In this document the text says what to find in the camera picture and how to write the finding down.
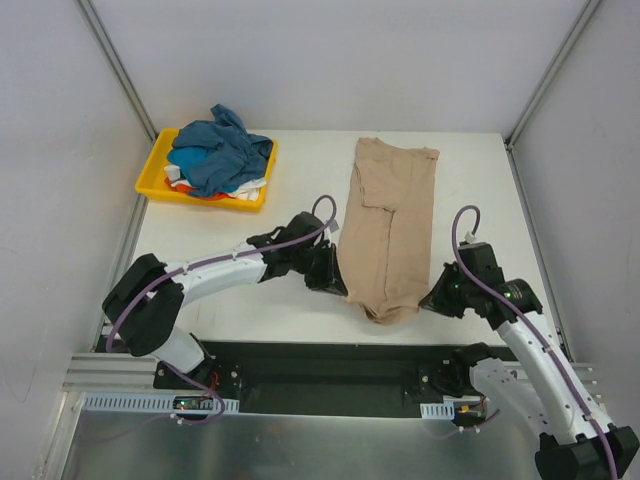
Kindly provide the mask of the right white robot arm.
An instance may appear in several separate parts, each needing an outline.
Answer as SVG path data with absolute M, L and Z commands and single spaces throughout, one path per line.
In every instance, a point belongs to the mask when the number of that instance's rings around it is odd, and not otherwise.
M 522 280 L 506 280 L 490 244 L 463 242 L 421 307 L 486 320 L 516 357 L 516 379 L 483 342 L 456 349 L 429 377 L 440 394 L 488 398 L 539 441 L 534 456 L 543 479 L 621 479 L 639 451 L 629 426 L 616 426 L 580 381 L 555 340 L 542 305 Z

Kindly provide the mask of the beige t-shirt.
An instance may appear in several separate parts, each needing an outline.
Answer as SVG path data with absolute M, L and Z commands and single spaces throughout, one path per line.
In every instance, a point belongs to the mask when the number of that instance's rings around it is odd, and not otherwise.
M 429 292 L 439 155 L 357 141 L 337 260 L 346 300 L 372 322 L 417 314 Z

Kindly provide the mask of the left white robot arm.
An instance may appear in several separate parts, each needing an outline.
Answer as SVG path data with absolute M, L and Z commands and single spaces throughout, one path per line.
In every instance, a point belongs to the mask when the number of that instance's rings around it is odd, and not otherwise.
M 285 226 L 254 235 L 227 253 L 182 266 L 154 254 L 138 257 L 102 303 L 116 335 L 134 357 L 153 356 L 175 368 L 188 388 L 210 380 L 212 359 L 195 336 L 176 326 L 180 310 L 230 288 L 263 283 L 296 272 L 312 291 L 345 297 L 333 228 L 310 212 Z

